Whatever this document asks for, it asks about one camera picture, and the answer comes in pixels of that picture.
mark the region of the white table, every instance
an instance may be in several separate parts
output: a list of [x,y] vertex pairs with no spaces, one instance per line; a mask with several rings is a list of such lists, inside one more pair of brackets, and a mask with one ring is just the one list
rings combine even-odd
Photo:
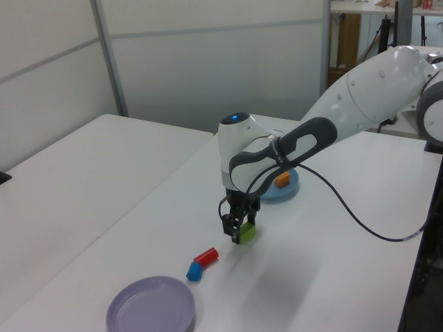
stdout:
[[[256,117],[283,131],[295,122]],[[442,157],[424,141],[363,132],[305,163],[329,179],[373,230],[404,237],[423,223]],[[219,261],[187,282],[190,331],[397,331],[421,235],[388,243],[360,228],[320,180],[299,171],[292,200],[262,204],[257,234],[223,234],[217,137],[0,326],[1,332],[105,331],[126,285],[152,275],[185,281],[192,258]]]
[[0,322],[213,135],[101,116],[0,185]]
[[[369,0],[368,2],[356,2],[355,0],[333,0],[331,1],[331,13],[350,13],[350,14],[380,14],[393,15],[394,7],[376,6],[380,0]],[[422,6],[413,8],[414,16],[443,16],[443,10],[422,9]]]

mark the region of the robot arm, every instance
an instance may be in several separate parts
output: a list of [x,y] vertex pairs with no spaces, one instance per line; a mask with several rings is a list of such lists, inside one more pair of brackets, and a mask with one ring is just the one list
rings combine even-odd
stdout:
[[[243,218],[248,215],[248,221],[255,223],[260,196],[278,175],[336,142],[414,109],[417,102],[418,106],[423,104],[420,95],[438,73],[438,66],[426,61],[417,50],[400,46],[341,77],[286,135],[264,128],[247,113],[223,119],[219,125],[219,152],[222,181],[231,207],[230,214],[221,217],[224,232],[238,243]],[[438,98],[435,94],[443,99],[441,93],[433,94]],[[441,120],[443,125],[441,107],[431,109],[431,113],[433,122]]]

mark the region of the black cable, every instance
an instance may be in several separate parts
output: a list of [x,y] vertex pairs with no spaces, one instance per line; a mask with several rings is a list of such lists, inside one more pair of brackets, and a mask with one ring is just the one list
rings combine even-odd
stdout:
[[[276,168],[276,167],[278,167],[278,165],[272,165],[272,166],[269,166],[269,167],[266,168],[265,170],[261,171],[260,174],[258,174],[258,175],[254,178],[254,180],[253,180],[253,181],[251,182],[251,184],[249,185],[247,191],[245,192],[245,195],[244,195],[244,199],[243,199],[242,205],[246,205],[246,200],[247,200],[248,194],[249,194],[249,192],[251,191],[252,187],[255,185],[255,183],[258,181],[258,179],[259,179],[263,174],[265,174],[267,171],[270,171],[271,169]],[[220,203],[219,203],[219,217],[220,217],[220,219],[221,219],[222,221],[223,221],[223,216],[222,216],[222,204],[226,201],[226,199],[228,199],[228,195],[225,196],[225,197],[220,201]]]
[[340,194],[337,192],[337,190],[334,188],[334,186],[325,178],[323,178],[319,173],[315,172],[314,170],[298,164],[299,167],[306,169],[308,172],[311,172],[312,174],[316,175],[317,177],[319,177],[319,179],[321,179],[324,183],[327,184],[327,186],[329,188],[331,188],[331,190],[335,193],[335,195],[337,196],[337,198],[339,199],[339,201],[343,204],[343,206],[345,207],[345,209],[349,212],[349,214],[351,215],[351,217],[365,230],[367,230],[369,233],[371,233],[372,235],[374,235],[375,237],[378,237],[379,239],[385,240],[385,241],[389,241],[389,242],[405,242],[407,240],[413,239],[414,237],[416,237],[418,234],[420,234],[425,228],[426,226],[429,224],[430,219],[427,219],[423,226],[416,231],[414,234],[409,235],[408,237],[404,237],[403,239],[391,239],[389,237],[383,237],[380,234],[377,234],[376,232],[374,232],[373,230],[369,229],[367,226],[365,226],[361,221],[359,221],[359,219],[355,216],[355,214],[351,211],[351,209],[347,206],[347,204],[345,203],[345,201],[341,198]]
[[248,187],[248,189],[247,189],[247,191],[246,191],[245,194],[246,194],[246,195],[249,194],[249,192],[251,191],[252,187],[255,185],[255,183],[257,182],[257,180],[258,180],[263,174],[265,174],[267,171],[270,171],[271,169],[276,168],[276,167],[278,167],[278,165],[272,165],[272,166],[269,166],[268,168],[266,168],[264,171],[261,171],[260,174],[258,174],[258,175],[254,178],[254,181],[251,182],[251,184],[249,185],[249,187]]
[[420,96],[422,96],[422,94],[423,94],[423,92],[424,92],[424,89],[426,89],[426,87],[428,86],[429,82],[430,82],[431,80],[433,80],[433,79],[435,78],[435,76],[437,76],[437,75],[440,73],[440,71],[442,71],[442,69],[440,69],[438,72],[436,72],[436,73],[434,74],[434,76],[431,77],[431,78],[430,78],[430,79],[424,84],[423,89],[422,89],[422,92],[420,92]]
[[361,62],[364,62],[364,61],[366,60],[366,57],[368,56],[369,51],[370,51],[371,48],[374,46],[375,39],[376,39],[377,36],[379,35],[380,30],[381,30],[381,24],[380,24],[380,27],[378,28],[378,30],[377,30],[376,33],[375,33],[375,36],[374,36],[374,39],[372,40],[372,43],[369,45],[368,50],[366,51],[365,57],[363,58],[363,60],[361,60]]

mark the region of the blue plate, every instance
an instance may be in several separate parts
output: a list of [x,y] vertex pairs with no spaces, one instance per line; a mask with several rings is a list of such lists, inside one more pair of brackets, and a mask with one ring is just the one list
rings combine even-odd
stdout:
[[108,332],[184,332],[195,313],[194,296],[180,280],[149,277],[123,289],[108,308]]
[[298,190],[300,190],[300,183],[298,182],[298,173],[295,169],[290,169],[289,171],[290,180],[289,184],[285,185],[283,188],[277,187],[272,181],[272,185],[269,189],[262,195],[262,200],[279,203],[291,199],[297,195]]

